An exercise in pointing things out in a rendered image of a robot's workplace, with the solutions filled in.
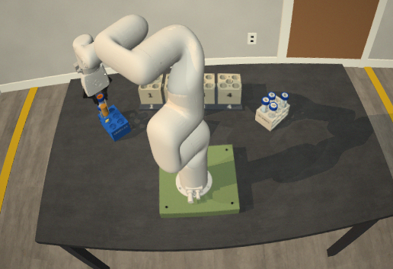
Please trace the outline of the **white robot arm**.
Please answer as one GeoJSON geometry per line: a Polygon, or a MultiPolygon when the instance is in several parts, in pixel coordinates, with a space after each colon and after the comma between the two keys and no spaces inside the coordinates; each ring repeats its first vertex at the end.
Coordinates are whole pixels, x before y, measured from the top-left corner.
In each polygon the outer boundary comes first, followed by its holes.
{"type": "Polygon", "coordinates": [[[178,173],[177,189],[193,203],[212,187],[212,176],[206,173],[210,131],[203,119],[203,48],[182,24],[167,26],[143,42],[148,31],[146,19],[131,14],[95,40],[82,34],[73,42],[78,60],[73,66],[77,73],[89,75],[103,62],[137,85],[148,85],[171,68],[168,101],[149,121],[147,134],[155,161],[164,171],[178,173]]]}

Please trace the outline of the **blue tube rack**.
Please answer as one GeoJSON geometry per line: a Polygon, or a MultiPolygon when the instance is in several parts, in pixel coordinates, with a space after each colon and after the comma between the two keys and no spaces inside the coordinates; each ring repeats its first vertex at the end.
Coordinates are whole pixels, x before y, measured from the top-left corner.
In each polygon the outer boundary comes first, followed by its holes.
{"type": "Polygon", "coordinates": [[[98,117],[102,126],[104,126],[104,129],[109,133],[109,135],[111,135],[113,141],[116,142],[118,139],[129,133],[131,129],[129,126],[129,122],[117,110],[117,108],[114,105],[109,107],[108,110],[110,111],[110,114],[107,117],[102,118],[100,114],[98,114],[98,117]],[[113,117],[116,119],[114,119],[113,117]],[[109,119],[109,121],[105,123],[107,119],[109,119]]]}

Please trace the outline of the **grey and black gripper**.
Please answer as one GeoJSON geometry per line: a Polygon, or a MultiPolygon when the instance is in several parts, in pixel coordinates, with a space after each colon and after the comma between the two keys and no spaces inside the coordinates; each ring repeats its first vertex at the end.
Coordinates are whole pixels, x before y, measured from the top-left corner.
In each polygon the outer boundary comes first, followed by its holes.
{"type": "Polygon", "coordinates": [[[85,75],[80,72],[80,77],[82,87],[84,87],[82,92],[83,98],[92,98],[93,102],[98,106],[99,103],[95,94],[101,91],[105,99],[108,100],[107,88],[112,82],[112,79],[107,76],[107,72],[102,63],[100,64],[100,67],[96,72],[89,75],[85,75]]]}

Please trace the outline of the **cream tube rack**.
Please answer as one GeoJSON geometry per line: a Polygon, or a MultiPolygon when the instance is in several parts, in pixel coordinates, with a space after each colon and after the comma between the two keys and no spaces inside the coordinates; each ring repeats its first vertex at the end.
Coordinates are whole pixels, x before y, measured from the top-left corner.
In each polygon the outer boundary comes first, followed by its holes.
{"type": "Polygon", "coordinates": [[[260,111],[261,107],[259,107],[256,111],[256,117],[255,120],[260,123],[261,125],[263,125],[264,127],[266,127],[269,131],[271,131],[280,121],[282,121],[289,113],[289,104],[286,104],[285,108],[281,108],[280,107],[280,99],[279,97],[276,96],[274,102],[276,102],[278,104],[278,108],[276,110],[276,115],[274,118],[269,118],[268,117],[268,112],[269,112],[269,108],[268,111],[266,113],[262,113],[260,111]],[[278,110],[280,109],[281,112],[279,112],[278,110]],[[285,112],[284,112],[285,111],[285,112]],[[284,113],[283,113],[284,112],[284,113]],[[288,112],[288,113],[287,113],[288,112]],[[287,113],[287,114],[286,114],[287,113]],[[286,114],[286,115],[285,115],[286,114]],[[273,124],[273,125],[272,125],[273,124]],[[272,127],[273,126],[273,127],[272,127]],[[271,128],[272,127],[272,128],[271,128]]]}

